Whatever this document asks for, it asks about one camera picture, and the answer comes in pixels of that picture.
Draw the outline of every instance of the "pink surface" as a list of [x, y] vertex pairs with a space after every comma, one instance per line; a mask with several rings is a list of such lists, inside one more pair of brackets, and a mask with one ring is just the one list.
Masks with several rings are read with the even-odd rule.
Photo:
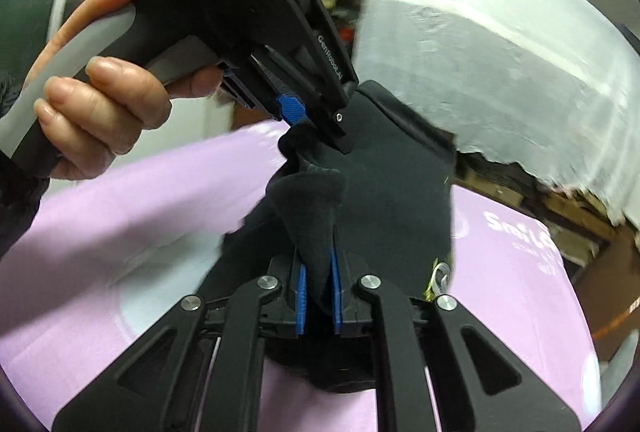
[[[0, 364], [46, 426], [130, 343], [113, 288], [126, 261], [171, 236], [237, 228], [283, 162], [275, 143], [285, 128], [265, 123], [190, 145], [44, 202], [0, 261]], [[548, 232], [457, 187], [453, 203], [452, 294], [585, 427], [593, 409], [585, 408], [582, 377], [594, 351]], [[260, 432], [375, 429], [373, 392], [322, 393], [266, 364]]]

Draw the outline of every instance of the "black sleeve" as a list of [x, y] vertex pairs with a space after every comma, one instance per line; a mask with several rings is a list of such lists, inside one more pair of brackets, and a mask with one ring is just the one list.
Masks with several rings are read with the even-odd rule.
[[[0, 117], [8, 112], [20, 88], [6, 74], [0, 74]], [[27, 176], [0, 152], [0, 257], [28, 230], [40, 206], [49, 179]]]

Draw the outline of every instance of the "gray handle grip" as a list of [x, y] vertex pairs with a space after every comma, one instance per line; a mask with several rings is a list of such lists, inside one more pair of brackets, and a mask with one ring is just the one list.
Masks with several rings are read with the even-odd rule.
[[87, 81], [85, 65], [101, 55], [144, 66], [167, 84], [218, 62], [215, 53], [189, 31], [190, 22], [163, 0], [136, 0], [89, 25], [60, 49], [0, 119], [0, 151], [28, 174], [49, 176], [62, 155], [46, 139], [33, 112], [47, 79], [72, 76]]

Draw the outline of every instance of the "translucent plastic sheet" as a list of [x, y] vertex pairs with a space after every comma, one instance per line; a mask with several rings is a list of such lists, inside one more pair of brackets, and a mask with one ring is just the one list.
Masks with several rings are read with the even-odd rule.
[[364, 0], [354, 61], [460, 151], [590, 190], [620, 218], [640, 171], [640, 58], [586, 0]]

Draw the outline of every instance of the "black fabric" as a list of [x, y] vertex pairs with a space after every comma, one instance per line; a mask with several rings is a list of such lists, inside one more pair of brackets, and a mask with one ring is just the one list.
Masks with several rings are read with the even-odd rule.
[[6, 115], [20, 95], [22, 86], [7, 72], [0, 70], [0, 117]]
[[323, 143], [310, 124], [280, 139], [286, 164], [244, 226], [225, 238], [200, 294], [228, 296], [264, 274], [271, 257], [297, 248], [308, 271], [306, 335], [268, 341], [268, 355], [319, 388], [351, 392], [373, 386], [370, 344], [334, 336], [332, 247], [423, 298], [434, 261], [450, 256], [455, 151], [373, 81], [357, 89], [342, 123], [354, 140], [348, 155]]
[[0, 257], [31, 227], [49, 179], [24, 174], [0, 152]]

